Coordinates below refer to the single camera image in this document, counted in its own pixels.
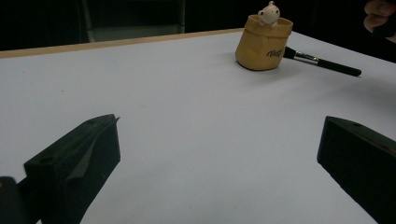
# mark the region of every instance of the black brush handle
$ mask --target black brush handle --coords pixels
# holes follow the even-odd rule
[[[322,60],[322,59],[318,60],[318,66],[332,69],[333,71],[345,73],[345,74],[351,75],[353,77],[358,77],[361,74],[361,70],[359,70],[359,69],[341,65],[339,63],[332,63],[332,62]]]

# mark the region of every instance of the wooden table edge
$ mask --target wooden table edge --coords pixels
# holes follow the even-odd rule
[[[112,41],[104,41],[104,42],[94,42],[94,43],[85,43],[85,44],[76,44],[76,45],[64,45],[64,46],[55,46],[55,47],[45,47],[45,48],[37,48],[37,49],[14,49],[14,50],[5,50],[0,51],[0,59],[2,58],[15,58],[15,57],[24,57],[24,56],[32,56],[32,55],[41,55],[41,54],[51,54],[51,53],[60,53],[60,52],[69,52],[69,51],[78,51],[84,49],[101,49],[101,48],[110,48],[124,45],[133,45],[133,44],[143,44],[143,43],[151,43],[158,41],[166,41],[166,40],[177,40],[177,39],[185,39],[206,35],[222,35],[228,33],[241,32],[243,28],[236,29],[228,29],[228,30],[217,30],[217,31],[205,31],[205,32],[197,32],[197,33],[187,33],[180,35],[159,35],[159,36],[149,36],[149,37],[141,37],[141,38],[133,38],[133,39],[122,39],[122,40],[112,40]]]

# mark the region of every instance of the finger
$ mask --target finger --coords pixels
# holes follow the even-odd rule
[[[392,41],[393,43],[396,43],[396,34],[393,37],[388,37],[387,39]]]
[[[396,11],[396,4],[385,2],[384,0],[373,0],[367,2],[364,11],[366,14],[390,16]]]
[[[383,25],[387,21],[388,21],[388,17],[370,14],[364,19],[363,24],[364,27],[372,33],[375,27]]]

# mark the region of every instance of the white figurine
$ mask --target white figurine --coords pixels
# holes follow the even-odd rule
[[[275,5],[274,1],[270,1],[268,6],[259,11],[259,24],[268,24],[274,29],[277,26],[277,19],[279,19],[280,11]]]

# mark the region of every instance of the brush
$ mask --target brush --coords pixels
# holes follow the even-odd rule
[[[295,59],[295,58],[307,59],[311,62],[316,63],[316,65],[319,67],[328,68],[333,71],[345,73],[345,74],[348,74],[353,77],[358,77],[361,74],[361,70],[359,70],[359,69],[341,65],[339,63],[332,63],[332,62],[329,62],[326,60],[322,60],[320,58],[311,56],[309,54],[301,53],[301,52],[291,49],[289,47],[285,47],[285,54],[283,55],[283,57],[289,58],[289,59]]]

